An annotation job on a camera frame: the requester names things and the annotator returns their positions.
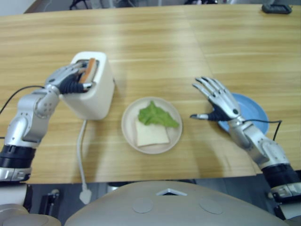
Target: beige plate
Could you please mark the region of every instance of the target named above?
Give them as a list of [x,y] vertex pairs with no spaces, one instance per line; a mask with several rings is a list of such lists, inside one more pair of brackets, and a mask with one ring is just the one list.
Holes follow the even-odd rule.
[[[138,117],[139,111],[142,108],[146,108],[151,100],[154,101],[155,105],[161,107],[164,111],[170,113],[172,118],[176,120],[180,125],[177,128],[168,127],[167,134],[170,142],[168,144],[162,145],[148,145],[138,147],[136,144],[136,128],[135,128],[135,120]],[[121,128],[124,137],[127,142],[139,152],[143,152],[146,154],[159,154],[168,151],[179,141],[183,124],[177,109],[169,102],[164,99],[158,97],[144,97],[134,101],[127,109],[124,111],[121,121]]]

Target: wood grain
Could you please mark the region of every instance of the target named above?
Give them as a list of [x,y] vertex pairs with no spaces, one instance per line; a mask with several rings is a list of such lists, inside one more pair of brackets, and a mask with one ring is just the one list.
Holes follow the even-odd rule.
[[[250,96],[271,120],[282,119],[277,141],[301,169],[301,8],[266,15],[259,5],[119,8],[35,13],[0,18],[0,102],[19,87],[42,85],[85,50],[108,55],[116,89],[109,115],[89,121],[83,141],[88,182],[254,175],[258,169],[216,123],[189,119],[209,112],[191,83],[215,77]],[[0,134],[16,113],[17,95],[0,120]],[[121,132],[126,107],[161,97],[179,111],[183,135],[170,151],[146,155]],[[80,181],[76,139],[82,121],[60,103],[33,161],[30,183]],[[268,136],[272,137],[274,125]]]

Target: chair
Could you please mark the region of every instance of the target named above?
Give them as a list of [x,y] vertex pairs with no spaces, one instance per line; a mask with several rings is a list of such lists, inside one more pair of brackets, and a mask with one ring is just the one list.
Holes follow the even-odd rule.
[[76,7],[76,4],[79,3],[80,1],[83,1],[86,8],[88,9],[88,6],[86,4],[86,0],[73,0],[72,4],[70,5],[69,9],[72,10],[73,7]]

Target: black cable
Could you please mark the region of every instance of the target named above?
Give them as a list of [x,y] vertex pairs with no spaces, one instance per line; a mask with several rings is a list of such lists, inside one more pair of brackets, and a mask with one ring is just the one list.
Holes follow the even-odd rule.
[[275,133],[274,133],[273,140],[276,139],[279,127],[280,127],[280,125],[282,123],[282,120],[278,120],[278,121],[265,121],[265,120],[259,120],[259,119],[248,119],[248,120],[243,121],[243,123],[245,123],[246,121],[260,121],[260,122],[265,122],[265,123],[278,123],[277,128],[276,128]]
[[10,102],[10,100],[21,90],[23,89],[28,89],[28,88],[44,88],[43,86],[25,86],[23,88],[18,89],[16,92],[13,93],[13,95],[10,96],[10,98],[6,101],[6,103],[4,104],[4,106],[2,107],[0,114],[3,112],[4,108],[6,107],[6,105],[8,105],[8,103]]

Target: bread slice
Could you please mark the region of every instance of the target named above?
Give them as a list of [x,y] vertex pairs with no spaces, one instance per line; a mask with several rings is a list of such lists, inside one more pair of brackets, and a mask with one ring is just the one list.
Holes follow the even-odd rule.
[[95,58],[91,58],[87,65],[85,74],[83,74],[79,80],[79,83],[92,82],[95,72],[97,70],[97,61]]
[[137,118],[135,121],[137,131],[137,146],[157,145],[169,143],[166,128],[162,125],[144,125]]

